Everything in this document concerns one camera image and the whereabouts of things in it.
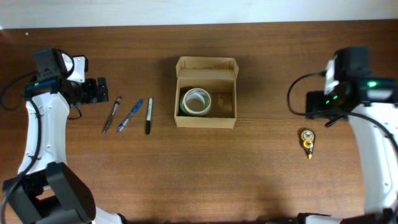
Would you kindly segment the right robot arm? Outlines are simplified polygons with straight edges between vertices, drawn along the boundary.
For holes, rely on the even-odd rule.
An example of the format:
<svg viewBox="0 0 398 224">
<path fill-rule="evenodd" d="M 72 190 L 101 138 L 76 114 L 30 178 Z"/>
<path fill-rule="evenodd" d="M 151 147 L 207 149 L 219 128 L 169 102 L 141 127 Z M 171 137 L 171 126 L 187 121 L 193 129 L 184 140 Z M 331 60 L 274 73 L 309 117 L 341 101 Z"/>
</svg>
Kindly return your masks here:
<svg viewBox="0 0 398 224">
<path fill-rule="evenodd" d="M 335 218 L 301 213 L 297 223 L 397 223 L 397 80 L 373 75 L 367 47 L 334 53 L 322 91 L 306 95 L 307 119 L 326 118 L 327 127 L 347 120 L 358 143 L 365 188 L 363 215 Z"/>
</svg>

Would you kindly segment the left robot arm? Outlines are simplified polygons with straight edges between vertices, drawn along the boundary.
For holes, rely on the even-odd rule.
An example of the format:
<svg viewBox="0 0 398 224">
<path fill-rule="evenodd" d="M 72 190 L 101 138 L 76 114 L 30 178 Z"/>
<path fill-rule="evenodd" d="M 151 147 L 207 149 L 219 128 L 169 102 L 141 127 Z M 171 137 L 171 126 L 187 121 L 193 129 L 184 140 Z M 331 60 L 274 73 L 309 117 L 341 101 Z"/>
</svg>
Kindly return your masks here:
<svg viewBox="0 0 398 224">
<path fill-rule="evenodd" d="M 36 51 L 34 60 L 37 69 L 22 94 L 29 118 L 24 157 L 17 176 L 3 183 L 1 223 L 7 205 L 22 223 L 126 223 L 120 213 L 97 207 L 67 164 L 70 110 L 107 102 L 105 78 L 86 78 L 88 59 L 61 49 Z"/>
</svg>

